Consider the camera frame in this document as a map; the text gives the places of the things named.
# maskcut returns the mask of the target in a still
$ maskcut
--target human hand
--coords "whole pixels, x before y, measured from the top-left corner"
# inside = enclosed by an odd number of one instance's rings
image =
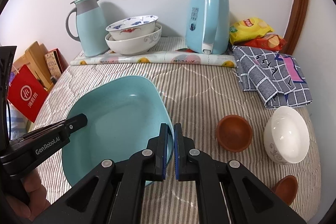
[[[29,195],[29,207],[13,196],[7,195],[6,199],[13,211],[19,216],[33,221],[41,212],[50,206],[46,200],[47,190],[41,184],[41,178],[36,169],[23,179],[23,187]]]

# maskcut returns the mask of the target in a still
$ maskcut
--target light blue electric kettle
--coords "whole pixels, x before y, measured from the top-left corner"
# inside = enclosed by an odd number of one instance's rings
[[[110,48],[106,44],[105,30],[107,24],[102,9],[98,5],[98,0],[75,0],[76,7],[73,8],[66,19],[66,30],[68,35],[80,41],[84,54],[87,57],[97,56],[107,52]],[[76,12],[76,27],[78,36],[75,37],[69,29],[69,17]]]
[[[229,0],[190,0],[185,42],[194,52],[222,54],[229,41]]]

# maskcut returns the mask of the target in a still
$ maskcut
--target pink patch on cloth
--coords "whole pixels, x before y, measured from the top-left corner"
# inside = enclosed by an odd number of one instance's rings
[[[290,56],[283,57],[279,55],[278,58],[284,61],[288,74],[292,78],[293,82],[305,83],[305,81],[301,78],[298,71],[296,70],[294,61]]]
[[[252,61],[253,61],[256,65],[260,66],[260,63],[259,63],[255,58],[252,59]]]

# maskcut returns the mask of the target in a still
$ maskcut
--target potato chip bag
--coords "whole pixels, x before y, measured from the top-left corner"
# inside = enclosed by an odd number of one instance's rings
[[[277,52],[281,51],[286,43],[287,41],[284,40],[281,36],[274,33],[268,33],[264,37],[257,37],[249,41],[237,42],[235,45],[263,48],[265,50]]]
[[[251,17],[230,27],[230,43],[233,45],[236,42],[263,37],[268,32],[274,32],[270,25],[260,18]]]

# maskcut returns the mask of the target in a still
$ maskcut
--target kettle handle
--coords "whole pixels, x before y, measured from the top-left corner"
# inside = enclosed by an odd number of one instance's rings
[[[67,30],[68,35],[69,35],[72,39],[74,39],[74,40],[80,42],[79,37],[75,37],[75,36],[70,32],[70,28],[69,28],[69,17],[70,17],[70,15],[71,15],[72,13],[74,13],[74,12],[77,12],[77,7],[73,8],[73,9],[70,11],[70,13],[68,13],[67,19],[65,20],[65,29]]]
[[[206,19],[204,37],[202,41],[202,52],[205,54],[212,53],[213,43],[217,32],[218,17],[219,17],[219,0],[207,0],[205,7]]]

